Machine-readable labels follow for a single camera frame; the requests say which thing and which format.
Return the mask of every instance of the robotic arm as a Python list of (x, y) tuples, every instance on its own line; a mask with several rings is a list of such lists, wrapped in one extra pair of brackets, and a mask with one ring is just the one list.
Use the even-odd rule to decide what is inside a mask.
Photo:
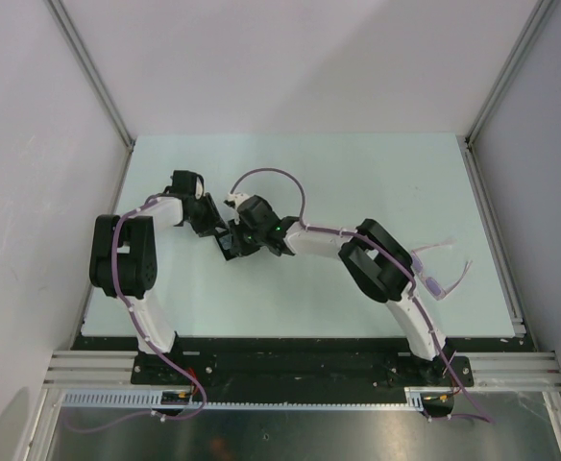
[[(138, 336), (139, 347), (150, 352), (152, 341), (162, 352), (169, 352), (176, 333), (165, 319), (154, 292), (157, 278), (155, 235), (188, 222), (201, 237), (214, 236), (226, 260), (244, 257), (266, 247), (281, 255), (318, 255), (341, 261), (359, 289), (369, 298), (385, 303), (398, 321), (414, 355), (426, 361), (435, 359), (439, 351), (432, 344), (432, 333), (444, 346), (446, 336), (426, 312), (420, 312), (410, 297), (412, 275), (410, 254), (376, 221), (366, 219), (354, 230), (333, 230), (306, 226), (298, 217), (280, 218), (270, 204), (255, 195), (229, 194), (225, 202), (235, 211), (227, 225), (209, 194), (204, 179), (192, 172), (175, 171), (172, 185), (163, 193), (150, 197), (124, 223), (119, 247), (129, 247), (118, 254), (119, 286), (129, 299), (130, 310), (147, 334)], [(105, 294), (116, 297), (110, 264), (111, 241), (119, 216), (97, 218), (90, 260), (90, 280)], [(374, 250), (379, 246), (398, 261), (404, 271)], [(427, 325), (426, 316), (433, 328)]]

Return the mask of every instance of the shiny floor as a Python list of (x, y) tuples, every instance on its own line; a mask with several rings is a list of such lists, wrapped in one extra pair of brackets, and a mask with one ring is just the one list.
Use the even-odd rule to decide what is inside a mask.
[[(478, 399), (495, 425), (428, 423), (417, 413), (209, 410), (186, 422), (142, 416), (94, 434), (57, 426), (55, 461), (71, 460), (561, 460), (540, 394)], [(457, 412), (469, 411), (463, 400)], [(133, 410), (66, 408), (61, 418), (93, 427)]]

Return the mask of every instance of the white table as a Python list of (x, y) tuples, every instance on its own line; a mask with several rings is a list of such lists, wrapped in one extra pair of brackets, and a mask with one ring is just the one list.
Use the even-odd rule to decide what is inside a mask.
[[(262, 166), (301, 180), (306, 221), (354, 227), (378, 220), (407, 249), (456, 240), (424, 254), (428, 272), (451, 284), (474, 263), (455, 292), (422, 297), (448, 336), (510, 337), (514, 331), (455, 135), (313, 134), (142, 136), (118, 204), (123, 213), (170, 183), (176, 169), (206, 180), (224, 218), (235, 180)], [(240, 190), (266, 198), (279, 216), (296, 215), (300, 196), (285, 177), (263, 173)], [(179, 335), (224, 337), (394, 337), (402, 330), (383, 304), (364, 296), (340, 262), (276, 257), (262, 249), (225, 261), (212, 237), (190, 226), (158, 235), (157, 289)], [(124, 306), (95, 289), (85, 336), (133, 336)]]

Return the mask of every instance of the safety glasses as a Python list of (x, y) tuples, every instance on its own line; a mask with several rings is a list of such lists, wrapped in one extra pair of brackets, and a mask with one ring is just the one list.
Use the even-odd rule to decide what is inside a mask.
[(473, 262), (471, 260), (467, 261), (467, 263), (464, 265), (464, 272), (462, 272), (462, 275), (457, 280), (457, 282), (448, 286), (447, 288), (444, 288), (434, 277), (430, 277), (425, 273), (424, 263), (417, 256), (417, 253), (437, 247), (450, 247), (451, 245), (453, 245), (453, 243), (455, 243), (454, 240), (446, 240), (441, 243), (427, 245), (425, 247), (416, 248), (415, 250), (411, 251), (411, 257), (413, 258), (413, 269), (415, 270), (415, 274), (417, 275), (419, 280), (422, 281), (427, 291), (429, 291), (430, 295), (432, 295), (436, 301), (445, 299), (445, 297), (447, 297), (447, 295), (449, 295), (457, 287), (457, 285), (460, 284), (460, 282), (464, 279), (464, 276), (466, 276), (466, 273), (469, 272), (469, 269), (471, 268)]

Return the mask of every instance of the white wall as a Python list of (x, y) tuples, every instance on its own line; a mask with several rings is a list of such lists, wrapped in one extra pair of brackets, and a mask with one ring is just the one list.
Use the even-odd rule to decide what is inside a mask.
[(0, 460), (74, 327), (125, 158), (43, 2), (0, 2)]
[(65, 4), (137, 134), (465, 134), (536, 0)]
[(476, 153), (530, 326), (561, 365), (561, 2)]

